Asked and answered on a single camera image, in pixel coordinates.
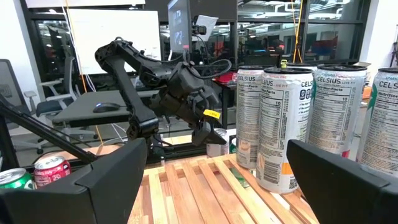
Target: yellow tag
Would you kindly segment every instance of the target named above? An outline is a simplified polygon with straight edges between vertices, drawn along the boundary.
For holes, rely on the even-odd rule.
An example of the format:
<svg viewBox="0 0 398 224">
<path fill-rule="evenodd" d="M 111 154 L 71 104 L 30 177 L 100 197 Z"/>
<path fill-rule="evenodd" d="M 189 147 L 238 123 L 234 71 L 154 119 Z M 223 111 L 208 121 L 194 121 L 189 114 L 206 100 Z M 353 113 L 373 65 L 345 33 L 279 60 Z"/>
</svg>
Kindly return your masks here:
<svg viewBox="0 0 398 224">
<path fill-rule="evenodd" d="M 203 114 L 207 115 L 207 116 L 212 116 L 212 117 L 214 117 L 216 119 L 219 119 L 220 115 L 221 115 L 219 112 L 212 111 L 212 110 L 205 110 L 205 112 L 203 112 Z"/>
</svg>

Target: office chair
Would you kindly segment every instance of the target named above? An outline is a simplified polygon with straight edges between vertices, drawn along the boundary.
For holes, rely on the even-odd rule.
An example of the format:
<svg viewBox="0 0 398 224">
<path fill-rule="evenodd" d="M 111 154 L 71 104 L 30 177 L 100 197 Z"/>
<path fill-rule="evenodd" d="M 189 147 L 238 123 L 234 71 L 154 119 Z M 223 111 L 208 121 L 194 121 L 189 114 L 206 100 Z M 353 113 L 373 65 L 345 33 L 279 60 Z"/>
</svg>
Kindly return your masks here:
<svg viewBox="0 0 398 224">
<path fill-rule="evenodd" d="M 2 94 L 3 97 L 5 97 L 10 103 L 16 106 L 23 113 L 28 115 L 35 114 L 36 109 L 33 97 L 36 96 L 36 93 L 34 91 L 24 92 L 24 96 L 29 98 L 29 103 L 32 108 L 32 110 L 29 111 L 29 108 L 26 104 L 25 98 L 22 95 L 21 89 L 15 77 L 14 70 L 12 69 L 9 60 L 0 59 L 0 77 L 1 77 L 0 94 Z M 9 130 L 16 129 L 19 127 L 18 124 L 13 123 L 8 119 L 6 120 L 6 123 Z M 14 146 L 34 148 L 37 149 L 38 154 L 42 153 L 42 145 L 44 145 L 45 143 L 46 142 L 40 142 L 36 144 L 27 141 L 18 141 L 12 139 L 12 144 Z"/>
<path fill-rule="evenodd" d="M 74 90 L 72 87 L 72 66 L 74 59 L 74 57 L 67 57 L 65 59 L 65 74 L 63 78 L 40 84 L 41 86 L 49 87 L 54 93 L 54 96 L 47 97 L 45 102 L 41 102 L 37 105 L 37 117 L 45 115 L 48 119 L 52 119 L 52 117 L 73 103 L 80 95 L 78 89 L 76 88 L 76 90 Z M 58 84 L 63 84 L 66 94 L 60 95 L 55 90 L 54 86 Z M 96 136 L 94 131 L 82 130 L 80 128 L 69 128 L 66 126 L 62 129 L 62 132 L 68 135 L 77 134 L 80 138 L 83 138 L 84 134 L 92 135 L 94 138 Z"/>
</svg>

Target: black desk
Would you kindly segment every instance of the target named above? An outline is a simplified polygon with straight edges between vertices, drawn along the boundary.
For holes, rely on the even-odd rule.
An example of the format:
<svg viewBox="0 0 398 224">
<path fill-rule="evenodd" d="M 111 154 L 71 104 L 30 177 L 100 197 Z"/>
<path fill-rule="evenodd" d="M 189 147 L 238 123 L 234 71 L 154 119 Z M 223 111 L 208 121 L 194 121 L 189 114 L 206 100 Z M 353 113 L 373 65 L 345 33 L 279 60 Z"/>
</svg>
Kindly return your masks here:
<svg viewBox="0 0 398 224">
<path fill-rule="evenodd" d="M 151 97 L 158 90 L 139 91 L 141 98 Z M 120 109 L 105 113 L 93 113 L 93 109 L 98 103 L 117 103 Z M 68 123 L 71 128 L 85 127 L 91 125 L 110 124 L 126 122 L 129 120 L 129 112 L 124 103 L 120 92 L 98 91 L 85 93 L 77 98 L 75 102 L 61 111 L 52 120 L 53 123 Z"/>
<path fill-rule="evenodd" d="M 216 80 L 213 80 L 215 84 L 221 87 L 221 94 L 223 95 L 222 99 L 222 106 L 221 106 L 221 115 L 223 117 L 222 119 L 222 125 L 224 129 L 228 128 L 228 100 L 231 92 L 233 90 L 236 90 L 236 83 L 234 84 L 228 84 L 228 83 L 220 83 Z"/>
</svg>

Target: window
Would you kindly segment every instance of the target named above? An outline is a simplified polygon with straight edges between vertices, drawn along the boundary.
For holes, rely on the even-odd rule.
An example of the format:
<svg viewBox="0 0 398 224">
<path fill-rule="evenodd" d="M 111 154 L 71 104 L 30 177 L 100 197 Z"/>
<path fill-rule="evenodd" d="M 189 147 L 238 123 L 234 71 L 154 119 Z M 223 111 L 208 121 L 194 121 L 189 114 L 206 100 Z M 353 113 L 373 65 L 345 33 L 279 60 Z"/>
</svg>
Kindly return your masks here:
<svg viewBox="0 0 398 224">
<path fill-rule="evenodd" d="M 49 75 L 63 75 L 65 59 L 75 56 L 65 21 L 36 21 L 41 40 L 42 66 Z"/>
<path fill-rule="evenodd" d="M 315 0 L 310 2 L 309 19 L 356 20 L 360 0 Z"/>
<path fill-rule="evenodd" d="M 246 63 L 248 58 L 266 60 L 265 58 L 251 57 L 264 55 L 267 52 L 282 50 L 283 54 L 290 55 L 294 52 L 295 27 L 293 23 L 249 23 L 240 22 L 238 63 Z"/>
<path fill-rule="evenodd" d="M 352 58 L 354 24 L 309 24 L 305 42 L 305 60 Z"/>
<path fill-rule="evenodd" d="M 167 59 L 170 54 L 170 32 L 168 26 L 160 26 L 160 43 L 162 55 Z M 206 54 L 205 46 L 199 40 L 193 39 L 191 60 L 199 65 L 201 62 L 214 62 L 219 59 L 233 60 L 232 40 L 230 39 L 230 25 L 215 25 L 211 31 L 209 39 L 205 41 L 209 54 Z"/>
<path fill-rule="evenodd" d="M 238 18 L 299 18 L 301 1 L 293 3 L 282 1 L 240 1 L 238 3 Z"/>
</svg>

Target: white energy drink can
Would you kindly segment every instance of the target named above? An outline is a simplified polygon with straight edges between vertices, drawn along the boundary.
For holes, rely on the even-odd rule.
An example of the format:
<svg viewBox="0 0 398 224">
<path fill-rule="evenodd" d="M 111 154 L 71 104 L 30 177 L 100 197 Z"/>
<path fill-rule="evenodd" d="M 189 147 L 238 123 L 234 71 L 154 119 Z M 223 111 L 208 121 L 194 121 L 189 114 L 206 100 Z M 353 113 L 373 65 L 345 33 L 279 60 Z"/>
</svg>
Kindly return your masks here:
<svg viewBox="0 0 398 224">
<path fill-rule="evenodd" d="M 365 82 L 366 67 L 318 66 L 308 123 L 309 144 L 348 157 Z"/>
<path fill-rule="evenodd" d="M 371 170 L 398 177 L 398 69 L 374 77 L 357 160 Z"/>
<path fill-rule="evenodd" d="M 215 128 L 214 131 L 226 141 L 225 145 L 207 144 L 206 152 L 208 157 L 223 156 L 229 154 L 229 136 L 225 129 Z"/>
<path fill-rule="evenodd" d="M 259 112 L 262 66 L 240 66 L 236 103 L 236 161 L 255 169 L 259 145 Z"/>
<path fill-rule="evenodd" d="M 318 65 L 312 63 L 288 63 L 287 68 L 306 68 L 316 72 L 318 70 Z"/>
<path fill-rule="evenodd" d="M 297 189 L 286 157 L 287 142 L 305 141 L 313 86 L 312 70 L 269 68 L 262 76 L 260 141 L 256 178 L 278 194 Z"/>
</svg>

